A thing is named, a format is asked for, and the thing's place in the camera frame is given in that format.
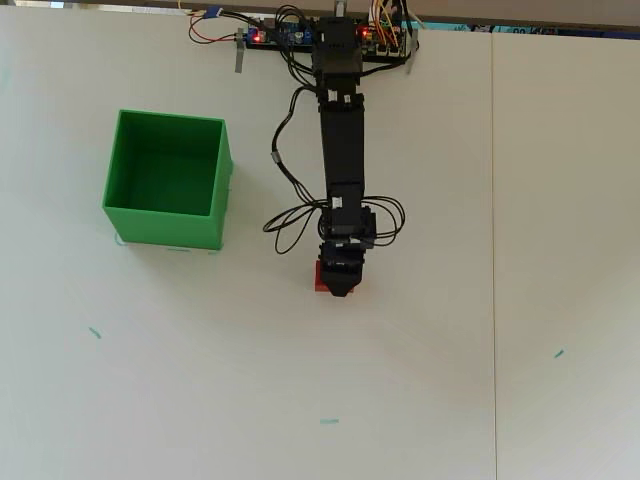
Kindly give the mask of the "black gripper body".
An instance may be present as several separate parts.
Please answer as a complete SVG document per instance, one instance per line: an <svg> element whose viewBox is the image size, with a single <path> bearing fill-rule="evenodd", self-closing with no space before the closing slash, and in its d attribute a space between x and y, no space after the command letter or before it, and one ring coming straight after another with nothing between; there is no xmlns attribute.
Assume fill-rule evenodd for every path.
<svg viewBox="0 0 640 480"><path fill-rule="evenodd" d="M363 249L359 244L323 242L320 245L320 271L331 274L360 274Z"/></svg>

